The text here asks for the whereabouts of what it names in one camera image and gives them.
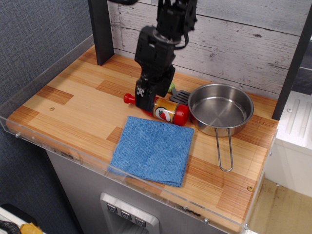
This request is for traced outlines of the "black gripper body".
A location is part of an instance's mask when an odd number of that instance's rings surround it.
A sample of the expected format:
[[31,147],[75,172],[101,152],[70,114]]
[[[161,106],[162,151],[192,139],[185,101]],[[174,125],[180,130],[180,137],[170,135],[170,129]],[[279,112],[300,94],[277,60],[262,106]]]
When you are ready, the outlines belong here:
[[145,26],[139,33],[135,61],[141,66],[142,80],[159,83],[171,83],[175,68],[172,62],[175,58],[174,46],[156,37],[156,28]]

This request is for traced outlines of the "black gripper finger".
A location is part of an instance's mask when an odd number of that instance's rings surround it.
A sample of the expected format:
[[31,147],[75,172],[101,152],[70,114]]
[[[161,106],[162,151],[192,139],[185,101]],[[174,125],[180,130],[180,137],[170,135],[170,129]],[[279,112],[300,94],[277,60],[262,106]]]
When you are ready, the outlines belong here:
[[161,97],[166,96],[172,83],[175,71],[175,67],[171,65],[169,69],[162,74],[160,79],[156,82],[156,95]]
[[155,86],[152,85],[149,81],[140,78],[136,82],[135,88],[136,107],[147,112],[152,111],[155,97]]

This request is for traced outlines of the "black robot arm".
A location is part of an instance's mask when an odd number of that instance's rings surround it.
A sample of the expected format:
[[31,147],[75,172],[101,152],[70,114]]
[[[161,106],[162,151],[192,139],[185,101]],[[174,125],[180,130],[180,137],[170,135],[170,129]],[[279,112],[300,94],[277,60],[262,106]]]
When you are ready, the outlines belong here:
[[156,96],[166,96],[175,74],[172,62],[175,50],[189,42],[188,33],[195,29],[195,0],[160,0],[157,6],[157,25],[141,29],[135,61],[141,67],[135,87],[136,107],[151,111]]

